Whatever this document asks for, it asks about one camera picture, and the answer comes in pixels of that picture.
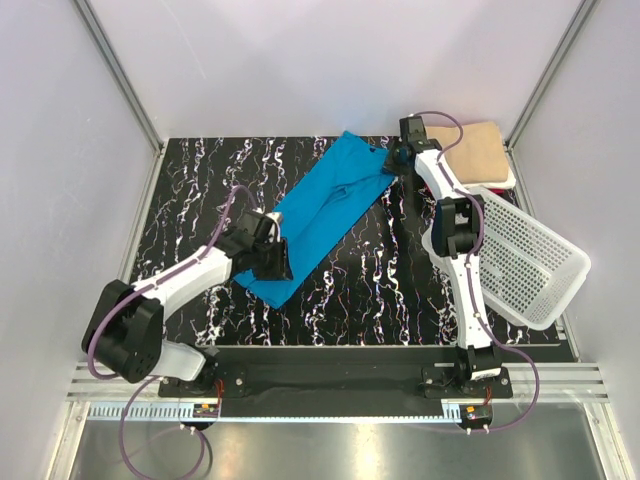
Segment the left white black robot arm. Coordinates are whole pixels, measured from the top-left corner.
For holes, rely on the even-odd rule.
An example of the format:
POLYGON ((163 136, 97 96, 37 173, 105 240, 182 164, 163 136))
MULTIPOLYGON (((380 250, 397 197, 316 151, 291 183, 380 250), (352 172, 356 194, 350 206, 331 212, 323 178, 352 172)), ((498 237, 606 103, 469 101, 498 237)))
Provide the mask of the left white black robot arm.
POLYGON ((258 280, 291 280, 282 222, 278 212, 246 212, 169 269, 133 284, 109 282, 81 341, 90 373, 131 384, 150 376, 169 377, 193 395, 208 394, 216 382, 216 372, 208 366, 213 355, 165 339, 165 321, 204 291, 245 272, 258 280))

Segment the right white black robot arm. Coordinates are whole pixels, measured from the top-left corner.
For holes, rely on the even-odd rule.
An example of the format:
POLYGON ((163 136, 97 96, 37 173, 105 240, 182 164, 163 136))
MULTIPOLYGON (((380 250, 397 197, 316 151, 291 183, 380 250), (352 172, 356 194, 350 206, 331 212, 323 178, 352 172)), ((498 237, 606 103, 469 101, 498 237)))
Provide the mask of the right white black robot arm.
POLYGON ((399 120, 383 171, 395 176, 417 173, 436 201, 434 216, 423 235, 430 261, 449 277, 458 322, 452 383, 466 396, 486 389, 502 368, 497 342, 489 329, 480 282, 480 249, 484 242, 484 201, 457 179, 445 154, 463 139, 443 146, 427 135, 420 114, 399 120))

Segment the blue t shirt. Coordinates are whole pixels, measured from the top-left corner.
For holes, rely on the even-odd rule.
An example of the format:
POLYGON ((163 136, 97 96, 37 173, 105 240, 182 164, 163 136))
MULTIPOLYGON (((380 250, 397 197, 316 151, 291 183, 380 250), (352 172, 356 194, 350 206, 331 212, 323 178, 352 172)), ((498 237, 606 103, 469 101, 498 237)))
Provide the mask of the blue t shirt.
POLYGON ((283 306, 394 180, 383 171, 387 151, 343 133, 275 210, 283 215, 291 280, 234 281, 273 308, 283 306))

